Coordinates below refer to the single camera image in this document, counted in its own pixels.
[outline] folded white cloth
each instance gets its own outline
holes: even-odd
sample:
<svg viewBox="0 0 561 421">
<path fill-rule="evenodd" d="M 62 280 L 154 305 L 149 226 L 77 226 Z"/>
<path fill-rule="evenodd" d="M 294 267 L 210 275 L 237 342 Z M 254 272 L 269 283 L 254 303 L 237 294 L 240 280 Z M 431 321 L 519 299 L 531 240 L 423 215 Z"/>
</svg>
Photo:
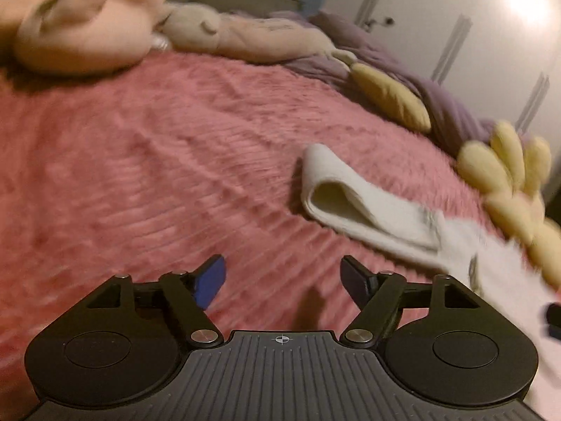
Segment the folded white cloth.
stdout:
<svg viewBox="0 0 561 421">
<path fill-rule="evenodd" d="M 317 221 L 409 263 L 469 283 L 481 228 L 397 198 L 365 181 L 331 150 L 304 152 L 302 202 Z"/>
<path fill-rule="evenodd" d="M 546 419 L 559 420 L 561 342 L 544 330 L 545 308 L 557 298 L 539 274 L 525 268 L 515 242 L 389 194 L 322 144 L 304 152 L 302 203 L 324 225 L 399 260 L 448 273 L 493 305 L 538 349 L 540 367 L 527 402 Z"/>
</svg>

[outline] bed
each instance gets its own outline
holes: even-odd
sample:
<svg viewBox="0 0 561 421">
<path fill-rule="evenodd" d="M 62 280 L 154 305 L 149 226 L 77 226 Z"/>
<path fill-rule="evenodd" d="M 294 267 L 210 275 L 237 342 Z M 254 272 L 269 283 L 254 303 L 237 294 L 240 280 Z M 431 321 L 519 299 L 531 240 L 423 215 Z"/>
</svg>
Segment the bed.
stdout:
<svg viewBox="0 0 561 421">
<path fill-rule="evenodd" d="M 29 341 L 117 273 L 152 281 L 224 255 L 227 282 L 208 313 L 226 337 L 341 333 L 357 314 L 339 282 L 345 254 L 428 281 L 305 215 L 301 157 L 311 143 L 391 193 L 498 235 L 449 155 L 378 116 L 355 89 L 338 92 L 336 74 L 311 64 L 152 53 L 90 81 L 1 67 L 2 421 L 36 403 L 23 367 Z M 319 73 L 334 82 L 310 78 Z M 407 311 L 402 322 L 423 314 Z"/>
</svg>

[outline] metal screw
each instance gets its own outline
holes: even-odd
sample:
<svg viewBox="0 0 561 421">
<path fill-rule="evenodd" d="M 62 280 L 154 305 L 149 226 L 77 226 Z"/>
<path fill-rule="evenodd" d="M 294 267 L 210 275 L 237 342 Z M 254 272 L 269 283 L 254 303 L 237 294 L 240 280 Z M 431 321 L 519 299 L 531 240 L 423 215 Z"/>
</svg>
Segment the metal screw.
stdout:
<svg viewBox="0 0 561 421">
<path fill-rule="evenodd" d="M 354 343 L 370 342 L 374 336 L 369 330 L 366 329 L 351 329 L 345 334 L 347 340 Z"/>
<path fill-rule="evenodd" d="M 212 343 L 218 339 L 218 334 L 212 329 L 199 329 L 191 334 L 191 340 L 198 343 Z"/>
</svg>

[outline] ribbed black surface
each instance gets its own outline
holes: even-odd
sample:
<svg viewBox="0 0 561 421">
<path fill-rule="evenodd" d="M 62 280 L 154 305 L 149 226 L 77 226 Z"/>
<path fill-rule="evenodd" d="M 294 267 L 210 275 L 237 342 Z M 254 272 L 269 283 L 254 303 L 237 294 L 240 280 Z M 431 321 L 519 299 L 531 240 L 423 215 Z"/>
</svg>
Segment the ribbed black surface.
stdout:
<svg viewBox="0 0 561 421">
<path fill-rule="evenodd" d="M 288 341 L 279 343 L 284 336 Z M 370 351 L 330 333 L 236 332 L 194 352 L 177 378 L 134 405 L 87 412 L 45 403 L 29 421 L 537 421 L 520 402 L 443 408 L 409 394 Z"/>
</svg>

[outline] yellow flower pillow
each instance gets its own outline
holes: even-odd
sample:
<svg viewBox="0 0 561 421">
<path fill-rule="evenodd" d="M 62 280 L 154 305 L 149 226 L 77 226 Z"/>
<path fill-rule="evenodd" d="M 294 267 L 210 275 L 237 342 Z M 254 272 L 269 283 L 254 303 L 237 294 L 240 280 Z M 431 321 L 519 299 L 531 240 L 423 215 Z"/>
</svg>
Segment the yellow flower pillow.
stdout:
<svg viewBox="0 0 561 421">
<path fill-rule="evenodd" d="M 465 143 L 456 165 L 459 176 L 483 194 L 483 206 L 495 225 L 523 244 L 544 280 L 561 289 L 561 228 L 545 218 L 540 193 L 551 168 L 547 141 L 533 137 L 522 147 L 507 122 L 495 126 L 490 147 Z"/>
<path fill-rule="evenodd" d="M 361 63 L 351 66 L 354 81 L 388 118 L 420 133 L 430 132 L 430 118 L 423 102 L 405 85 Z"/>
</svg>

